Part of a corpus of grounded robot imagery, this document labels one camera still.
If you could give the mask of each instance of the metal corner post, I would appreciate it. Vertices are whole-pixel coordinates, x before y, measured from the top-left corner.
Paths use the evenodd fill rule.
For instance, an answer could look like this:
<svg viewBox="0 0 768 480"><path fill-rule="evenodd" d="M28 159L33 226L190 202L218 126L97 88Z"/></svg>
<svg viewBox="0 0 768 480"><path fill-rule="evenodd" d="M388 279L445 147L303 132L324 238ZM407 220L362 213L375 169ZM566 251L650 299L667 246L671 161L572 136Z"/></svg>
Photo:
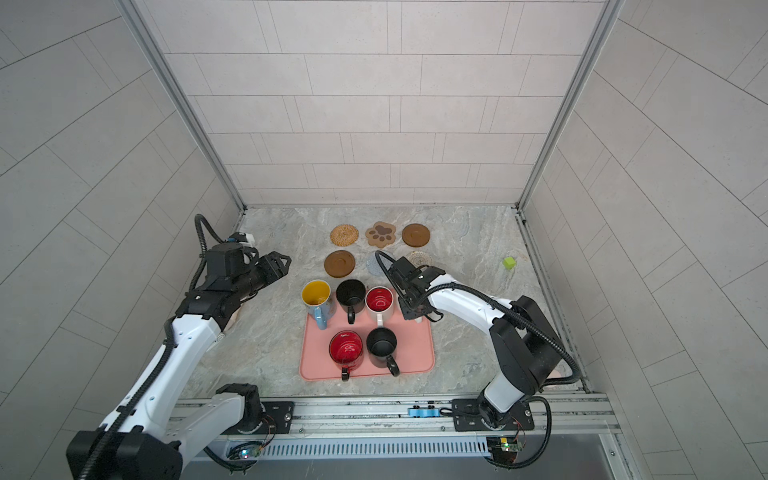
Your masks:
<svg viewBox="0 0 768 480"><path fill-rule="evenodd" d="M538 155L538 159L533 166L531 176L528 178L528 182L525 183L525 188L520 196L518 202L518 210L523 211L531 201L531 195L533 194L534 187L541 177L541 173L544 171L544 166L547 160L552 155L554 146L558 142L558 138L565 127L565 122L568 120L568 116L573 111L576 100L578 100L581 91L584 90L584 85L587 83L587 78L594 67L595 62L598 60L600 49L603 47L608 34L611 33L611 29L618 17L619 9L624 3L624 0L606 0L603 9L598 17L598 22L594 26L592 35L589 38L587 47L584 49L584 54L581 56L576 72L571 79L571 84L568 85L568 91L563 97L563 103L560 105L558 114L554 118L554 123L547 133L547 139L544 142L544 146L541 148L541 152Z"/></svg>
<svg viewBox="0 0 768 480"><path fill-rule="evenodd" d="M160 83L165 88L165 91L170 96L171 101L176 106L181 120L187 125L193 139L200 147L200 151L203 153L206 159L210 162L211 167L214 168L217 177L222 181L224 186L229 191L230 197L237 205L237 208L242 213L245 208L245 202L240 196L240 192L232 183L229 174L224 169L224 165L221 162L218 154L214 150L214 146L210 143L208 136L205 133L200 121L197 119L196 114L192 110L187 97L181 91L179 82L174 77L173 72L170 70L170 66L165 61L163 52L157 46L157 43L152 38L152 35L141 17L141 13L136 8L133 0L114 0L118 7L118 10L123 15L125 23L128 25L128 29L131 30L136 42L144 52L144 56L147 57L150 65L152 66L157 77L160 79Z"/></svg>

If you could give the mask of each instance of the blue mug handle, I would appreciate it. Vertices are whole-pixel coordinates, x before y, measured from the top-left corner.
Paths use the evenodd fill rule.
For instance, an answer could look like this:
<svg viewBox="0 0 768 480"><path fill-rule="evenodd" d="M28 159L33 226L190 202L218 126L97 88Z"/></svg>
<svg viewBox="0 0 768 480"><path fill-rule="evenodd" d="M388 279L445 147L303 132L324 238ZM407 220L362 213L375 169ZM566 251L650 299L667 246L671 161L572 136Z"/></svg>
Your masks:
<svg viewBox="0 0 768 480"><path fill-rule="evenodd" d="M315 321L317 322L317 328L321 330L328 328L328 320L323 316L323 309L319 306L315 307Z"/></svg>

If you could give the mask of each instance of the black mug handle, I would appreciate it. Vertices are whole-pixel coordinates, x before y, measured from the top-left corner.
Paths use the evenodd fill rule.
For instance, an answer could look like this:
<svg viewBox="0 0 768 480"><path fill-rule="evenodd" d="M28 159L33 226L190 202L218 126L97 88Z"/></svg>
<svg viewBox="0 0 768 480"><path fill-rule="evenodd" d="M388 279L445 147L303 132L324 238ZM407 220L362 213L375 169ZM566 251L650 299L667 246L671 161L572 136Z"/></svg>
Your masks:
<svg viewBox="0 0 768 480"><path fill-rule="evenodd" d="M386 368L389 369L389 373L392 373L392 376L400 375L400 367L397 366L397 362L395 362L395 357L391 355L388 355L386 357Z"/></svg>

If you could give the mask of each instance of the black mounting plate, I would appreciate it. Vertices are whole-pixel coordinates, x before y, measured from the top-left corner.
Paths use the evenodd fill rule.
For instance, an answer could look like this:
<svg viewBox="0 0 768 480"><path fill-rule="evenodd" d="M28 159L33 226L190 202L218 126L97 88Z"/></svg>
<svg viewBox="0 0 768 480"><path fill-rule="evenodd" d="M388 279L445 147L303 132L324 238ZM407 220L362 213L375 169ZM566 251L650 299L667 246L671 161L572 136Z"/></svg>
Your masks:
<svg viewBox="0 0 768 480"><path fill-rule="evenodd" d="M480 418L480 409L478 408L477 399L453 399L451 401L451 410L453 410L453 427L457 432L493 432ZM517 402L511 408L511 415L515 417L523 430L533 430L535 425L533 424L533 417L526 416L525 411L531 411L528 406L528 402ZM510 421L505 430L517 430L518 426L514 421Z"/></svg>
<svg viewBox="0 0 768 480"><path fill-rule="evenodd" d="M277 432L280 434L288 433L290 430L290 423L293 420L293 402L261 402L264 405L264 414L272 417L277 424ZM266 435L267 423L261 422L256 430L248 435ZM222 435L243 435L242 432L238 432L235 427L229 427L222 432Z"/></svg>

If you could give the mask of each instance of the mug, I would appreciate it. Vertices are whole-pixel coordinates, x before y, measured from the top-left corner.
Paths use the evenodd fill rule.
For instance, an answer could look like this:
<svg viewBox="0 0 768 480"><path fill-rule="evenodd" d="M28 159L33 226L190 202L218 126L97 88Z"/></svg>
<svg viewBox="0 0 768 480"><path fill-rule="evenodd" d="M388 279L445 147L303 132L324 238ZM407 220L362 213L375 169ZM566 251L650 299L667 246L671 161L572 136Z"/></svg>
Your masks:
<svg viewBox="0 0 768 480"><path fill-rule="evenodd" d="M384 326L384 322L389 320L395 312L395 296L385 286L374 286L366 294L366 306L376 324Z"/></svg>
<svg viewBox="0 0 768 480"><path fill-rule="evenodd" d="M324 280L312 280L301 290L301 299L310 315L315 317L317 328L328 328L328 320L336 313L331 286Z"/></svg>
<svg viewBox="0 0 768 480"><path fill-rule="evenodd" d="M360 280L344 280L336 288L336 299L346 308L347 322L352 325L355 314L366 306L366 286Z"/></svg>
<svg viewBox="0 0 768 480"><path fill-rule="evenodd" d="M380 369L387 368L392 376L400 375L400 367L395 361L397 337L395 333L383 326L371 330L366 338L366 346L371 354L371 363Z"/></svg>
<svg viewBox="0 0 768 480"><path fill-rule="evenodd" d="M349 372L362 363L362 339L352 330L338 332L328 345L328 354L336 365L341 368L341 380L349 380Z"/></svg>

